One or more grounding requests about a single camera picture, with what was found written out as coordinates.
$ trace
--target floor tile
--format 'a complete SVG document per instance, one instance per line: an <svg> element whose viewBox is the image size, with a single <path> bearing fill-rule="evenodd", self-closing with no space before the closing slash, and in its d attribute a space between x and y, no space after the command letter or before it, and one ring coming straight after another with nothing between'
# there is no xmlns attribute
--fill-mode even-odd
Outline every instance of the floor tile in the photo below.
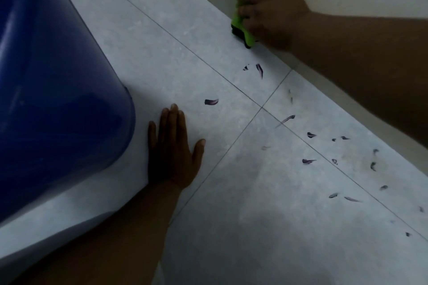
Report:
<svg viewBox="0 0 428 285"><path fill-rule="evenodd" d="M176 102L184 110L192 147L199 138L207 140L200 173L192 187L183 192L177 210L260 109L128 1L72 2L131 92L137 116L135 133L125 154L109 169L0 229L0 234L9 234L1 242L12 252L76 223L114 211L140 190L147 183L148 122L158 121L163 107ZM219 102L207 106L205 99ZM32 225L31 234L27 225Z"/></svg>
<svg viewBox="0 0 428 285"><path fill-rule="evenodd" d="M231 34L230 19L207 0L130 1L259 105L290 71L262 45L245 49ZM243 71L248 64L251 69Z"/></svg>
<svg viewBox="0 0 428 285"><path fill-rule="evenodd" d="M296 115L285 123L288 128L328 160L336 159L338 169L428 238L427 176L306 79L292 71L264 108L278 120ZM308 132L317 136L308 138ZM381 190L383 185L388 189Z"/></svg>
<svg viewBox="0 0 428 285"><path fill-rule="evenodd" d="M277 126L261 110L170 226L166 283L426 284L427 241Z"/></svg>

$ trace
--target hand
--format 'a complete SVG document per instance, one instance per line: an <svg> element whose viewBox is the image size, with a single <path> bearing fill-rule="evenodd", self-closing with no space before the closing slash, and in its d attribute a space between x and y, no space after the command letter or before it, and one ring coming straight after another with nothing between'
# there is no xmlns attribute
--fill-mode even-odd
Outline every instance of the hand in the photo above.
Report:
<svg viewBox="0 0 428 285"><path fill-rule="evenodd" d="M148 181L170 180L181 190L189 186L198 174L206 141L199 140L193 154L187 143L185 114L176 104L164 108L160 117L159 135L156 124L148 125Z"/></svg>
<svg viewBox="0 0 428 285"><path fill-rule="evenodd" d="M304 0L239 0L243 26L257 39L287 50L299 21L311 13Z"/></svg>

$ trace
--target baseboard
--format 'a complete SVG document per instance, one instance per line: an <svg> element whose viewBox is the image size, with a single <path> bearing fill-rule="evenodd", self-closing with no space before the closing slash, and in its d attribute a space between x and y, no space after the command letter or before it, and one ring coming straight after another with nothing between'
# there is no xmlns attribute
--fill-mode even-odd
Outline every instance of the baseboard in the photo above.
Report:
<svg viewBox="0 0 428 285"><path fill-rule="evenodd" d="M232 18L235 12L236 0L208 0L215 7L225 13L229 18ZM366 126L375 135L386 142L391 148L401 154L416 168L428 175L428 150L409 138L404 133L398 131L394 127L386 124L376 116L372 115L355 100L350 98L340 88L336 87L325 77L315 72L305 64L301 63L296 57L289 53L273 51L283 62L292 69L296 70L300 75L305 77L322 93L333 100L336 104L347 111L352 117L358 120L362 125Z"/></svg>

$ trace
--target left hand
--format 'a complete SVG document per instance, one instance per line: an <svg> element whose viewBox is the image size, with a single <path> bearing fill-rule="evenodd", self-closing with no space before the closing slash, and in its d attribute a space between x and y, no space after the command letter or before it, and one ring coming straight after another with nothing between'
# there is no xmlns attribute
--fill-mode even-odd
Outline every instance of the left hand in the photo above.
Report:
<svg viewBox="0 0 428 285"><path fill-rule="evenodd" d="M201 167L205 139L196 142L193 153L187 142L185 114L176 104L164 108L160 117L159 135L156 124L148 125L148 181L169 180L181 190L189 186Z"/></svg>

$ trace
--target blue bucket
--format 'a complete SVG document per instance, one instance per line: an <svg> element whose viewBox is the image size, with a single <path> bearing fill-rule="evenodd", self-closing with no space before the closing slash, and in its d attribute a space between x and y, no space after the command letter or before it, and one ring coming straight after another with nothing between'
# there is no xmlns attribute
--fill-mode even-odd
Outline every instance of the blue bucket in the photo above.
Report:
<svg viewBox="0 0 428 285"><path fill-rule="evenodd" d="M127 89L70 0L0 0L0 221L111 165L134 125Z"/></svg>

